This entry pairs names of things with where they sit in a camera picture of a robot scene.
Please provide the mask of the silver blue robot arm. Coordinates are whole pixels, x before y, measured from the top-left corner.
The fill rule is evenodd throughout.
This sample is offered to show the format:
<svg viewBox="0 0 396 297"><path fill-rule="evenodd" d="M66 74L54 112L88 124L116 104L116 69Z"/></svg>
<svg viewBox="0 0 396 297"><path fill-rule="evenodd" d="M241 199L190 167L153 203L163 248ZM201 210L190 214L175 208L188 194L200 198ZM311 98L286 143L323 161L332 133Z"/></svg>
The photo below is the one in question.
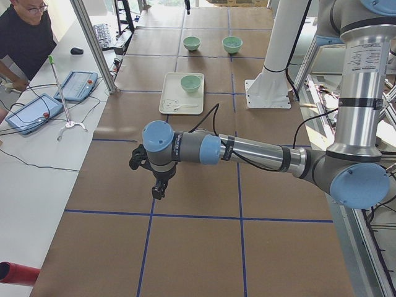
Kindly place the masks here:
<svg viewBox="0 0 396 297"><path fill-rule="evenodd" d="M164 121L144 127L132 169L150 170L155 199L165 195L181 161L215 165L241 161L309 181L338 203L367 209L385 198L389 177L375 146L390 41L395 38L394 1L321 1L317 39L346 46L335 140L325 151L288 148L205 131L177 132Z"/></svg>

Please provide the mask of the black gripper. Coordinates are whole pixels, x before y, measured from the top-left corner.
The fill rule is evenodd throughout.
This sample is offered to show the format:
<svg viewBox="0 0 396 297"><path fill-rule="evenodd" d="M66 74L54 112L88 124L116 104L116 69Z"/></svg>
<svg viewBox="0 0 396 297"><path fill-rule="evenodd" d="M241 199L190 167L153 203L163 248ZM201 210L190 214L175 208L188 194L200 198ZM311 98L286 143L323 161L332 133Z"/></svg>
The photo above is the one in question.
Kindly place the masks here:
<svg viewBox="0 0 396 297"><path fill-rule="evenodd" d="M156 200L162 200L165 197L168 181L176 174L176 163L169 163L166 165L154 165L152 172L156 178L156 184L152 187L152 197Z"/></svg>

